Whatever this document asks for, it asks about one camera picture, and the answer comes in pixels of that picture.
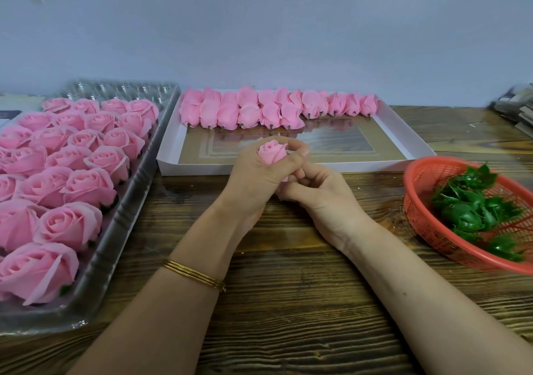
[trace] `forearm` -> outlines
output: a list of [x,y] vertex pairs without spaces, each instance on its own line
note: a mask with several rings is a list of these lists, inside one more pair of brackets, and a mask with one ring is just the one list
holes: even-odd
[[348,257],[430,374],[526,374],[533,349],[379,225]]
[[[222,280],[243,234],[215,203],[170,259]],[[193,374],[217,298],[216,288],[160,268],[69,374]]]

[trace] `person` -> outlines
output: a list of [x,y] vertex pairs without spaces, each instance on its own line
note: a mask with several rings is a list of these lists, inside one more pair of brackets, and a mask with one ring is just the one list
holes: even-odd
[[[293,152],[269,166],[257,150],[271,139]],[[221,281],[237,245],[277,193],[302,205],[324,239],[356,265],[427,373],[532,373],[526,341],[373,221],[342,175],[308,162],[309,156],[305,143],[283,136],[244,148],[220,196],[169,260]],[[69,374],[194,374],[218,294],[215,286],[160,268]]]

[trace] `gold bracelet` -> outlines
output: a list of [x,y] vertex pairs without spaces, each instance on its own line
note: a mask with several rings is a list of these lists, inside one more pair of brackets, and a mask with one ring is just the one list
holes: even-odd
[[207,275],[193,270],[192,268],[178,264],[175,261],[166,259],[163,262],[163,267],[169,269],[170,271],[174,271],[175,273],[181,274],[187,278],[195,279],[196,281],[202,282],[203,284],[214,286],[220,292],[226,292],[226,285],[224,285],[222,281],[217,281],[214,278],[208,277]]

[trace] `white wall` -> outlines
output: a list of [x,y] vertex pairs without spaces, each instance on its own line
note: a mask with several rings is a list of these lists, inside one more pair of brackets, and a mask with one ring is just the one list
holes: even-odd
[[483,106],[531,77],[533,0],[0,0],[0,91],[72,77]]

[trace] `wood grain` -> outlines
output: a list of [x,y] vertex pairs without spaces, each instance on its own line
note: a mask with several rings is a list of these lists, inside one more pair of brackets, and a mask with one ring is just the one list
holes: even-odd
[[[533,188],[533,141],[489,111],[395,107],[438,154],[490,166]],[[533,343],[533,277],[486,273],[436,253],[402,210],[401,173],[345,175],[353,193],[440,275]],[[160,177],[97,317],[75,331],[0,338],[0,374],[64,374],[122,311],[223,189],[227,177]],[[359,272],[327,245],[297,205],[271,199],[246,235],[217,304],[197,373],[422,373]]]

